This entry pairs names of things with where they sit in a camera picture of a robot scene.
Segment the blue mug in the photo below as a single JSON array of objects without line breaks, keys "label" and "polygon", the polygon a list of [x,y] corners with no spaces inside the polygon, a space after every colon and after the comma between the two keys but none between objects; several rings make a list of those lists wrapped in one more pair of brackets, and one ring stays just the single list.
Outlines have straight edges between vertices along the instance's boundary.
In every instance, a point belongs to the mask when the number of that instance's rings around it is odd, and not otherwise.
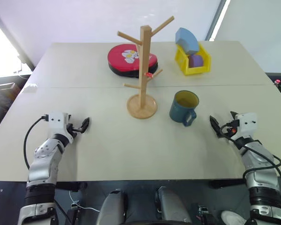
[{"label": "blue mug", "polygon": [[185,127],[190,126],[197,118],[195,108],[199,104],[199,98],[195,93],[188,90],[178,91],[170,108],[172,120],[183,123]]}]

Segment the white table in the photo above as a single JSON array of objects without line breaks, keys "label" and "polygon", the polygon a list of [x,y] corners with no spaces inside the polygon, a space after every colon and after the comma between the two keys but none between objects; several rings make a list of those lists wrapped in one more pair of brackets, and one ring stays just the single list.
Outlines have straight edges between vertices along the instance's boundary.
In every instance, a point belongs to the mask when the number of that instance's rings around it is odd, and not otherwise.
[{"label": "white table", "polygon": [[[0,125],[0,180],[26,181],[22,146],[30,125],[54,110],[72,114],[80,125],[92,124],[78,135],[59,167],[59,181],[240,178],[244,166],[237,151],[217,139],[209,123],[222,124],[230,111],[256,112],[259,139],[281,158],[281,94],[238,42],[203,42],[212,55],[210,73],[184,76],[174,62],[174,43],[152,43],[164,71],[149,83],[148,94],[158,104],[156,114],[137,120],[126,101],[137,93],[123,82],[137,79],[113,74],[107,52],[115,44],[53,44]],[[169,118],[174,94],[191,90],[200,98],[197,119],[184,127]],[[40,122],[28,138],[28,160],[47,138]]]},{"label": "white table", "polygon": [[[200,98],[198,117],[190,127],[169,118],[179,90],[191,90]],[[240,178],[244,167],[239,154],[216,138],[209,123],[209,115],[220,124],[227,122],[231,110],[256,112],[255,138],[281,158],[281,95],[273,85],[148,88],[158,110],[147,120],[137,120],[126,110],[126,100],[135,92],[125,87],[24,90],[0,125],[0,180],[27,179],[22,155],[25,133],[37,118],[52,110],[72,114],[75,125],[92,117],[87,132],[67,146],[59,181]],[[33,150],[47,138],[47,126],[40,122],[29,135],[30,163]]]},{"label": "white table", "polygon": [[[212,57],[211,71],[204,75],[184,76],[174,61],[174,42],[152,43],[151,53],[158,58],[163,72],[149,87],[264,85],[270,79],[237,41],[201,42]],[[99,88],[137,84],[137,79],[115,75],[108,67],[107,54],[119,43],[53,44],[45,53],[30,83],[39,87]]]}]

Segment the white wall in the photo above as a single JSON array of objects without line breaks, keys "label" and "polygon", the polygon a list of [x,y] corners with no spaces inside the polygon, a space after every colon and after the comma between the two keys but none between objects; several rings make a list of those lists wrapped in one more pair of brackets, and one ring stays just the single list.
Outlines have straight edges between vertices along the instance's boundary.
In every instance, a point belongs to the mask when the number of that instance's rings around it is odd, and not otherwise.
[{"label": "white wall", "polygon": [[0,0],[0,18],[36,65],[52,42],[125,42],[171,15],[152,41],[174,41],[179,27],[204,40],[220,0]]},{"label": "white wall", "polygon": [[281,0],[231,0],[215,40],[238,40],[265,72],[281,73]]}]

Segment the small red clip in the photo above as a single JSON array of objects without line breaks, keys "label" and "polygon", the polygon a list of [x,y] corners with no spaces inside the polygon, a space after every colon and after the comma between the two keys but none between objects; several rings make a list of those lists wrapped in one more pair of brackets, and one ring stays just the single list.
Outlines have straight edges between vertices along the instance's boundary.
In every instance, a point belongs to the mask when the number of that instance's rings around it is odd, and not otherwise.
[{"label": "small red clip", "polygon": [[153,77],[153,74],[148,72],[148,73],[146,73],[146,76],[152,78],[152,77]]}]

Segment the white cable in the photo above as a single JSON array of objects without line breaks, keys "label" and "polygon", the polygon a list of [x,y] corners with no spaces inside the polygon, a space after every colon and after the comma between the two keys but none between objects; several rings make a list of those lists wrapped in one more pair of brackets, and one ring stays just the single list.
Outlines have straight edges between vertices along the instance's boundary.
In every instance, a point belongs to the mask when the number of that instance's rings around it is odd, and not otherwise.
[{"label": "white cable", "polygon": [[22,77],[21,75],[18,75],[19,77],[21,77],[22,79],[28,80],[28,78]]},{"label": "white cable", "polygon": [[72,196],[71,196],[71,191],[69,191],[69,196],[70,196],[70,199],[72,200],[72,203],[77,205],[78,207],[82,208],[82,209],[85,209],[85,210],[93,210],[93,211],[96,211],[96,212],[100,212],[100,210],[96,210],[92,207],[82,207],[80,205],[78,205],[77,203],[75,203],[75,201],[73,200]]}]

